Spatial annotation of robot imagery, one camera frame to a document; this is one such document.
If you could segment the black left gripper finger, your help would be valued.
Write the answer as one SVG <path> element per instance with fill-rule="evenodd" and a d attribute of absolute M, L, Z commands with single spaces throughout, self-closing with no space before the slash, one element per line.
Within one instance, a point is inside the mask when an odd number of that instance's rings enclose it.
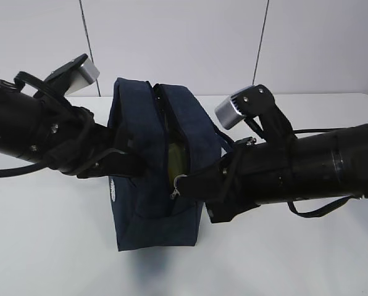
<path fill-rule="evenodd" d="M 142 176 L 146 167 L 145 160 L 136 154 L 106 149 L 76 168 L 75 176 L 78 179 L 103 176 L 134 178 Z"/>

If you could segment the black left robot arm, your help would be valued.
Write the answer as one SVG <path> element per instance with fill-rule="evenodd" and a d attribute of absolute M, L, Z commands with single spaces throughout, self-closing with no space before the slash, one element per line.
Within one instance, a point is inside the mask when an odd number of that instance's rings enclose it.
<path fill-rule="evenodd" d="M 0 80 L 0 154 L 28 163 L 0 169 L 0 178 L 47 168 L 79 179 L 136 178 L 146 170 L 125 128 L 97 124 L 93 112 L 24 74 Z"/>

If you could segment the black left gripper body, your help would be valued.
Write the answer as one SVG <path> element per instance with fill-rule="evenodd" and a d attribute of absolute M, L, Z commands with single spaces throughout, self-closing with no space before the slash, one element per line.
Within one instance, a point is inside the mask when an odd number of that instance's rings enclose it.
<path fill-rule="evenodd" d="M 132 152 L 132 136 L 122 126 L 109 128 L 95 122 L 93 113 L 84 107 L 74 107 L 75 120 L 63 122 L 68 134 L 43 153 L 42 161 L 52 170 L 75 176 L 75 169 L 106 149 Z"/>

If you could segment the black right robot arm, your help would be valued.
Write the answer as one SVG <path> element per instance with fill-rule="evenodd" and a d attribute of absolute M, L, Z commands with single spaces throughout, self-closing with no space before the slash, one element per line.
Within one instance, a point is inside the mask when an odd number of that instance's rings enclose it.
<path fill-rule="evenodd" d="M 351 199 L 368 199 L 368 123 L 281 143 L 237 141 L 218 161 L 175 181 L 180 197 L 203 202 L 212 223 L 266 204 L 329 198 L 303 218 L 320 218 Z"/>

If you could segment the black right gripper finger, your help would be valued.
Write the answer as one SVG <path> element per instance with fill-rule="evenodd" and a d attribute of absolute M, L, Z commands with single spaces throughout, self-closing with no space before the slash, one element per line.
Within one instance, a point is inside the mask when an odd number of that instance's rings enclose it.
<path fill-rule="evenodd" d="M 221 200 L 227 175 L 228 169 L 216 163 L 178 177 L 176 185 L 181 197 L 193 200 Z"/>
<path fill-rule="evenodd" d="M 231 222 L 234 217 L 258 207 L 254 202 L 226 200 L 224 202 L 206 202 L 207 214 L 212 224 Z"/>

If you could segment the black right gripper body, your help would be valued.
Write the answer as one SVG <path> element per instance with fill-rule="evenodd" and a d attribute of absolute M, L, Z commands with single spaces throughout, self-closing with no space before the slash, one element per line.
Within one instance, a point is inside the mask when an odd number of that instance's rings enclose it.
<path fill-rule="evenodd" d="M 240 168 L 246 149 L 254 145 L 254 138 L 244 138 L 234 143 L 228 157 L 223 157 L 222 188 L 217 200 L 206 202 L 208 210 L 252 210 L 260 207 L 243 192 Z"/>

